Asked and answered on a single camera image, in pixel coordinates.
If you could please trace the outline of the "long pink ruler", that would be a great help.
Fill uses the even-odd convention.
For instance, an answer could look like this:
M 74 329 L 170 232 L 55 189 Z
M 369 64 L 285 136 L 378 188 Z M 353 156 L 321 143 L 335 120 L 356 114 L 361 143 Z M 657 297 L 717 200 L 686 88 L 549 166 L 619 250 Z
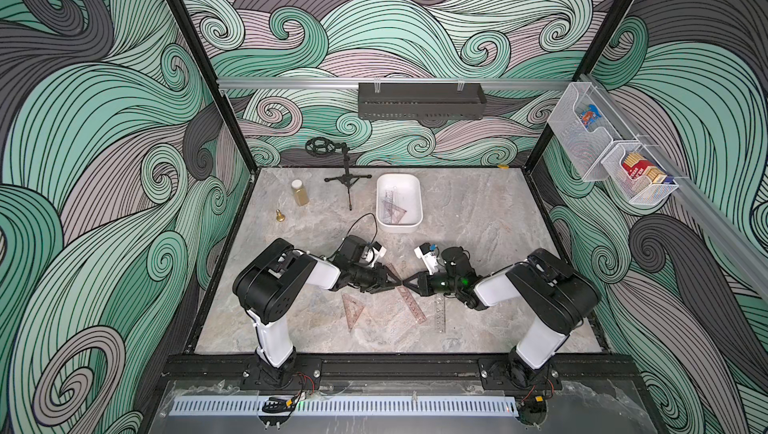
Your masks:
M 386 263 L 385 266 L 391 271 L 393 276 L 398 280 L 402 281 L 402 278 L 397 271 L 397 269 L 390 263 Z M 412 291 L 408 288 L 404 287 L 402 282 L 396 286 L 396 291 L 400 294 L 402 300 L 404 301 L 406 307 L 414 317 L 417 324 L 424 324 L 427 321 L 427 317 L 424 314 L 423 310 L 415 300 L 415 298 L 412 295 Z

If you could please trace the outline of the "clear semicircle protractor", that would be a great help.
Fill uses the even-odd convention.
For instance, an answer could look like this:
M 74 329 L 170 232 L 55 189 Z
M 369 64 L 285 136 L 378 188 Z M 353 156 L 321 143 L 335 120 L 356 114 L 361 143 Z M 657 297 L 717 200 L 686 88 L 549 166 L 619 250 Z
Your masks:
M 397 209 L 396 206 L 389 200 L 384 199 L 382 205 L 382 220 L 386 224 L 395 224 Z

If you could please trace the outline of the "white plastic storage box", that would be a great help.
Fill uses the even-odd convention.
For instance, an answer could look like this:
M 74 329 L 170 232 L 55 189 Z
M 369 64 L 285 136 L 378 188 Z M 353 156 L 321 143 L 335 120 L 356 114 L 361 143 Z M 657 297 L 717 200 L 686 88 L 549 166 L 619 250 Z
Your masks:
M 399 225 L 386 224 L 382 220 L 382 201 L 385 191 L 396 189 L 398 204 L 407 210 Z M 418 230 L 424 219 L 420 180 L 412 174 L 387 173 L 378 177 L 376 184 L 376 220 L 388 233 L 410 234 Z

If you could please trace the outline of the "long clear ruler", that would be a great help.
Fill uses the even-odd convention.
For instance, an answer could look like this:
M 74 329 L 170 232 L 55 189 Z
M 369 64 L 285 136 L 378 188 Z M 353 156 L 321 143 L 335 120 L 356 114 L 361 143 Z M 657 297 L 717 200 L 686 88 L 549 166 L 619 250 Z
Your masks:
M 440 295 L 434 300 L 434 326 L 438 333 L 446 332 L 445 298 Z

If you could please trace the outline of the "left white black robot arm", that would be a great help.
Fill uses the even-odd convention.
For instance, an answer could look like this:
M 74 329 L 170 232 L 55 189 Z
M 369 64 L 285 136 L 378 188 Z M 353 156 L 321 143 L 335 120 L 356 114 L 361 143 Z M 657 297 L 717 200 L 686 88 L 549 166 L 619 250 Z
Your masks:
M 280 370 L 295 354 L 286 315 L 305 286 L 332 292 L 353 287 L 367 294 L 400 286 L 401 279 L 381 262 L 385 253 L 377 241 L 355 235 L 346 236 L 330 256 L 312 254 L 283 238 L 272 241 L 232 285 L 253 322 L 260 360 Z

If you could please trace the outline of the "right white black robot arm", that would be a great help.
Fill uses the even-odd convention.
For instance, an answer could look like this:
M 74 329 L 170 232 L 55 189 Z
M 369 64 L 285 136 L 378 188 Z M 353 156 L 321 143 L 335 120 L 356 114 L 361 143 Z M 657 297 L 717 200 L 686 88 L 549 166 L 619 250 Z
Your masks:
M 601 300 L 590 281 L 543 248 L 488 276 L 478 275 L 468 252 L 458 246 L 437 254 L 426 243 L 415 253 L 426 269 L 405 278 L 403 285 L 421 297 L 450 296 L 476 311 L 525 301 L 534 321 L 510 353 L 511 370 L 519 379 L 541 371 Z

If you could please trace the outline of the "red box in bin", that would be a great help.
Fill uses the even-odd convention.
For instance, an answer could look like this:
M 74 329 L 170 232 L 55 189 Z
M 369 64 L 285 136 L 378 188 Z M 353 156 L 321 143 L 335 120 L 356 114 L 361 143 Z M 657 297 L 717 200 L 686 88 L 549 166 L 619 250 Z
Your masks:
M 637 179 L 655 164 L 638 152 L 630 152 L 622 160 L 621 166 L 630 179 Z

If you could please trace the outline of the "spice jar with white lid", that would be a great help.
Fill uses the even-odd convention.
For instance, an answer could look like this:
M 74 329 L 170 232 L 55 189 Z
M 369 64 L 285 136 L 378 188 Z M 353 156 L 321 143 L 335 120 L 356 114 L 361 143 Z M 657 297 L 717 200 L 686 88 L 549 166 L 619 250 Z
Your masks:
M 293 180 L 291 182 L 291 189 L 293 190 L 295 201 L 299 206 L 305 206 L 309 203 L 309 195 L 302 180 Z

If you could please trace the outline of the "blue red packet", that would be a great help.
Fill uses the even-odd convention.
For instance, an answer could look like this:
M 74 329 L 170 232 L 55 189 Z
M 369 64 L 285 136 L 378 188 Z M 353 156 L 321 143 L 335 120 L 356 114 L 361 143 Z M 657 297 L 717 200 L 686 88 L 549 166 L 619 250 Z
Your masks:
M 579 120 L 587 131 L 592 131 L 597 122 L 603 118 L 600 109 L 595 104 L 589 104 L 579 115 Z

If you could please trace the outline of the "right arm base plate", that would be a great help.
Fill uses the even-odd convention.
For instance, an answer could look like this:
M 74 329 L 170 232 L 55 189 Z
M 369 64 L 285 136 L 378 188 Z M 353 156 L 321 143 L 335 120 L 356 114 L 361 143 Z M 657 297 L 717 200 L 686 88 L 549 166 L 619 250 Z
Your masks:
M 522 392 L 533 389 L 556 391 L 562 388 L 558 376 L 554 375 L 553 364 L 547 361 L 541 368 L 533 369 L 524 361 L 509 357 L 481 357 L 478 360 L 480 378 L 485 389 Z

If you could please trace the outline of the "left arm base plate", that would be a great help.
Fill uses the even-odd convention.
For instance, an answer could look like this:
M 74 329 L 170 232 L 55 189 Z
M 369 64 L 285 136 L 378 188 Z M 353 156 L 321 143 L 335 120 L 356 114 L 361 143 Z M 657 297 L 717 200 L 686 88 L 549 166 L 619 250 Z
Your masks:
M 251 356 L 242 374 L 241 387 L 263 392 L 314 391 L 322 374 L 322 360 L 317 356 L 290 357 L 282 366 Z

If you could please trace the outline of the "clear wall bin upper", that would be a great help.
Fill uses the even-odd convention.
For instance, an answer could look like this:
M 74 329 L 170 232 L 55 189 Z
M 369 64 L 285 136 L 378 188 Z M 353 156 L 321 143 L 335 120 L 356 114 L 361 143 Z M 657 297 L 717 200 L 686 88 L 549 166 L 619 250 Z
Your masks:
M 589 104 L 595 104 L 603 115 L 592 131 L 587 131 L 579 120 L 579 115 Z M 548 124 L 554 136 L 582 181 L 596 182 L 608 178 L 600 161 L 619 141 L 619 134 L 608 117 L 611 113 L 610 106 L 595 84 L 573 82 L 549 116 Z

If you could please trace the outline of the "clear wall bin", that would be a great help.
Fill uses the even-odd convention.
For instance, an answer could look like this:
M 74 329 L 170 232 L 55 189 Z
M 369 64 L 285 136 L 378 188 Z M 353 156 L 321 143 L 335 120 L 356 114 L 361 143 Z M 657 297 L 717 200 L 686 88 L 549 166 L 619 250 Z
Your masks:
M 679 188 L 675 177 L 640 142 L 617 141 L 600 163 L 634 206 L 656 206 Z
M 587 131 L 579 120 L 579 115 L 589 104 L 595 104 L 603 115 L 592 131 Z M 596 182 L 608 178 L 600 161 L 619 141 L 619 134 L 608 117 L 611 113 L 610 106 L 595 84 L 573 82 L 549 116 L 548 124 L 554 136 L 582 181 Z

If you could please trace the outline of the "clear wall bin lower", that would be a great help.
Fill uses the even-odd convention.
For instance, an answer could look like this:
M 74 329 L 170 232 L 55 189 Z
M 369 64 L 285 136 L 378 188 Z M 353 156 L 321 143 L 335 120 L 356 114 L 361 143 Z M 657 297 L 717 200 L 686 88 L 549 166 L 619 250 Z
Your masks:
M 675 177 L 640 142 L 617 141 L 600 163 L 634 206 L 656 206 L 679 188 Z

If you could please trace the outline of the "black front frame beam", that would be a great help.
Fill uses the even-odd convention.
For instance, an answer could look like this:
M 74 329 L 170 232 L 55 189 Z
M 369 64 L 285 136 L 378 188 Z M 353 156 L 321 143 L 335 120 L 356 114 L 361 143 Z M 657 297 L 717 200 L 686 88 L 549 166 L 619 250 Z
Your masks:
M 255 354 L 174 355 L 160 371 L 163 378 L 242 379 L 246 363 Z M 480 380 L 478 360 L 481 357 L 509 357 L 507 353 L 453 354 L 376 354 L 376 353 L 299 353 L 322 360 L 320 380 Z

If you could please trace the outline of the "aluminium rail right wall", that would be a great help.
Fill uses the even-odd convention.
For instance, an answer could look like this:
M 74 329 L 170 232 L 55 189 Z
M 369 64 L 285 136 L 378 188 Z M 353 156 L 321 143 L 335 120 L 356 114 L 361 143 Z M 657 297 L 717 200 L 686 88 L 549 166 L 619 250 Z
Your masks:
M 595 89 L 598 99 L 605 105 L 604 118 L 617 131 L 618 139 L 610 150 L 615 151 L 618 146 L 634 147 L 666 174 L 672 176 L 677 188 L 670 194 L 684 206 L 719 252 L 730 261 L 734 270 L 745 278 L 760 297 L 766 298 L 767 257 L 717 209 L 679 165 L 666 154 L 663 147 L 641 131 L 593 75 L 582 74 L 579 79 L 589 83 Z

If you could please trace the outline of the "black vertical frame post right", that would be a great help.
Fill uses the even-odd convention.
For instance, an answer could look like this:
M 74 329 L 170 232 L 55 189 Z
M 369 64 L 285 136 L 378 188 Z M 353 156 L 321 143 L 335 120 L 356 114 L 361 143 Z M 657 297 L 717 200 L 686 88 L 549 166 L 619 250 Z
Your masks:
M 613 0 L 611 2 L 606 18 L 601 23 L 597 34 L 575 71 L 572 78 L 573 81 L 578 81 L 582 75 L 590 74 L 594 70 L 600 56 L 608 46 L 609 41 L 620 26 L 633 1 Z M 522 168 L 523 174 L 526 177 L 533 173 L 553 137 L 554 133 L 549 124 L 547 124 Z

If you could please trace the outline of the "black vertical frame post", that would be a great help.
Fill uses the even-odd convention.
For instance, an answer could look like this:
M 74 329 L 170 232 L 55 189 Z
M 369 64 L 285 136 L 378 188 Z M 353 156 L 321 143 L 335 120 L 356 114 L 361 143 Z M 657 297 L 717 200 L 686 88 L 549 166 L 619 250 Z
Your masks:
M 575 71 L 572 78 L 573 81 L 578 81 L 582 75 L 590 74 L 594 70 L 600 56 L 608 46 L 609 41 L 620 26 L 633 1 L 613 0 L 611 2 L 606 18 L 601 23 L 597 34 Z M 533 173 L 553 137 L 554 133 L 549 124 L 547 124 L 522 168 L 523 174 L 526 177 Z
M 215 74 L 213 65 L 205 52 L 202 41 L 193 25 L 191 15 L 187 10 L 186 5 L 183 0 L 165 1 L 180 29 L 184 41 L 191 50 L 191 56 L 201 73 L 203 82 L 212 96 L 213 102 L 223 119 L 223 123 L 233 138 L 237 151 L 243 158 L 247 171 L 250 176 L 255 179 L 259 174 L 259 168 L 250 153 L 250 149 L 244 134 L 240 129 L 231 102 L 219 89 L 218 78 Z

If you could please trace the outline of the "black vertical frame post left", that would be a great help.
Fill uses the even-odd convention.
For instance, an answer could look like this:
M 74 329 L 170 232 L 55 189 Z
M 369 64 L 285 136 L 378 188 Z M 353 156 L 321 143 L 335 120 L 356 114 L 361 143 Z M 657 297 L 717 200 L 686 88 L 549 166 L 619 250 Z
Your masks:
M 250 153 L 250 149 L 244 134 L 240 129 L 231 102 L 219 89 L 218 78 L 215 74 L 213 65 L 205 52 L 202 41 L 193 25 L 191 15 L 187 10 L 186 5 L 183 0 L 165 1 L 180 29 L 184 41 L 191 50 L 191 56 L 201 73 L 203 82 L 212 96 L 213 102 L 223 119 L 223 123 L 233 138 L 237 151 L 243 158 L 247 171 L 250 176 L 255 179 L 259 174 L 259 168 Z

